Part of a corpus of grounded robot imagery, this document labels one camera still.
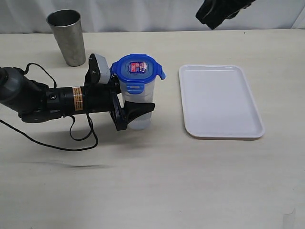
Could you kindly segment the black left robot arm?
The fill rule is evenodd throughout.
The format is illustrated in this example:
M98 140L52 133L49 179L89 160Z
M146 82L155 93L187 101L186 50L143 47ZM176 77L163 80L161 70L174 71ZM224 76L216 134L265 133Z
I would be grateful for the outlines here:
M106 59L89 56L89 69L80 87L50 88L29 80L28 70L3 67L0 70L0 103L14 111L26 123L42 123L61 117L108 112L118 131L125 130L136 118L152 112L154 103L126 101L120 105L120 83L110 74Z

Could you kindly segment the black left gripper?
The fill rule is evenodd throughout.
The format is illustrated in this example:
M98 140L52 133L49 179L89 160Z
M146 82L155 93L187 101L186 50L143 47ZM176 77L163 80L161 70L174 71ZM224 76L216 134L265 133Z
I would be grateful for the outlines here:
M85 110L89 113L109 112L116 130L127 129L132 121L144 121L151 117L155 103L136 103L125 101L121 108L118 94L121 93L117 75L112 74L107 84L98 83L96 53L89 56L89 69L84 80Z

